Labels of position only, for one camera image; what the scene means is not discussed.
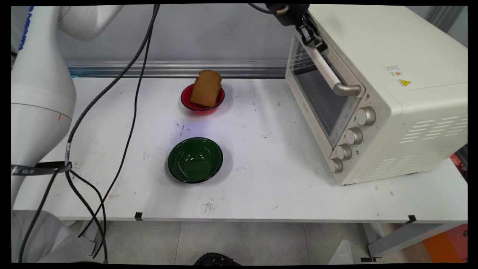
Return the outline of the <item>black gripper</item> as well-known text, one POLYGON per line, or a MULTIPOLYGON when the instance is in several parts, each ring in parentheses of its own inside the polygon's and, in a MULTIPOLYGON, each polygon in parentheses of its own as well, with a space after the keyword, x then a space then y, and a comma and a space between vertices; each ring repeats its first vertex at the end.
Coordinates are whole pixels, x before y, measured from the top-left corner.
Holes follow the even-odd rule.
POLYGON ((296 26, 305 46, 315 48, 319 53, 328 49, 317 25, 308 11, 310 4, 266 4, 269 11, 276 11, 274 16, 283 26, 296 26))

